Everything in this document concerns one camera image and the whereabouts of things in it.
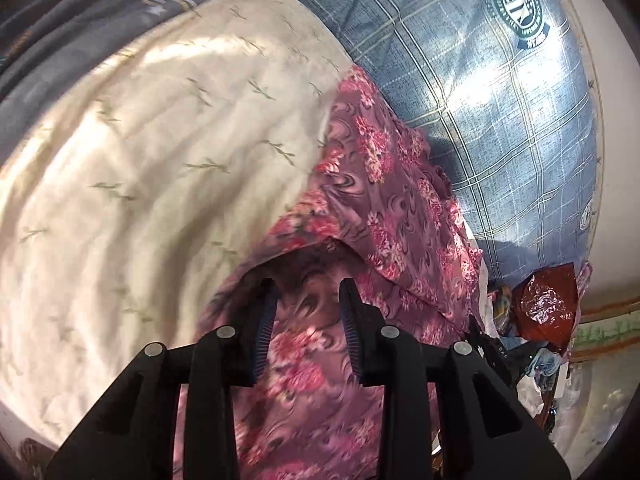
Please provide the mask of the pink floral garment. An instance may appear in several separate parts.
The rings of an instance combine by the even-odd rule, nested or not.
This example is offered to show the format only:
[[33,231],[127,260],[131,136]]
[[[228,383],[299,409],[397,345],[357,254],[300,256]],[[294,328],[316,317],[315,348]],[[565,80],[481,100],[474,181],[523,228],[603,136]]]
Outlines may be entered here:
[[264,278],[280,290],[267,366],[232,392],[244,479],[367,479],[378,458],[381,388],[352,374],[341,281],[418,341],[461,339],[480,302],[482,253],[425,134],[352,68],[331,108],[305,193],[224,282],[198,331],[228,323]]

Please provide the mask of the white cloth piece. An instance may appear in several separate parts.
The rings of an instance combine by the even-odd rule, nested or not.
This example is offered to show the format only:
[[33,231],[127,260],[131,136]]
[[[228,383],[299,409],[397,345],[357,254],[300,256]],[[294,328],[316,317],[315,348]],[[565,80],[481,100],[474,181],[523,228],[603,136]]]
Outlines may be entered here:
[[516,395],[528,414],[536,417],[544,409],[544,399],[535,379],[527,375],[523,376],[516,385]]

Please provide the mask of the red plastic bag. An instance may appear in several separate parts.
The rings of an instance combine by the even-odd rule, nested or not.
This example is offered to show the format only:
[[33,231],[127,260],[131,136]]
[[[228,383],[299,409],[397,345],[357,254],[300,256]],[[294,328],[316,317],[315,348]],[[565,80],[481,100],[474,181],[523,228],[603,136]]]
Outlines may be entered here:
[[578,291],[573,263],[534,272],[513,291],[514,323],[518,334],[545,341],[559,354],[567,350],[576,325]]

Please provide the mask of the cream leaf-print sheet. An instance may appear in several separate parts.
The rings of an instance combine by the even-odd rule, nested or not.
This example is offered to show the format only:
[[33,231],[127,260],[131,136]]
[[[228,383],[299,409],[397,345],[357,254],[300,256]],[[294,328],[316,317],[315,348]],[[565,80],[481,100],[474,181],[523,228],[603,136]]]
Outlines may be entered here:
[[297,0],[209,0],[78,81],[1,171],[1,400],[61,443],[188,344],[303,194],[350,58]]

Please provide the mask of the blue plaid bedsheet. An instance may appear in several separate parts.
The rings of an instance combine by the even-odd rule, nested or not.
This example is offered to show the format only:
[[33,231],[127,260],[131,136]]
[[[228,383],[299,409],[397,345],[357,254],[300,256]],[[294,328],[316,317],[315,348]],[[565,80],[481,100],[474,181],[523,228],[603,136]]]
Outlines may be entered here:
[[562,0],[298,0],[426,132],[495,280],[583,263],[597,126]]

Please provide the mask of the grey blue striped blanket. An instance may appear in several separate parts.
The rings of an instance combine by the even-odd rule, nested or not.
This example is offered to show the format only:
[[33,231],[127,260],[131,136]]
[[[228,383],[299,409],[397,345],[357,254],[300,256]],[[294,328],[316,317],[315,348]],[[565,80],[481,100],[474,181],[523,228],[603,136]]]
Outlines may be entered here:
[[207,0],[14,0],[1,13],[1,157],[79,78]]

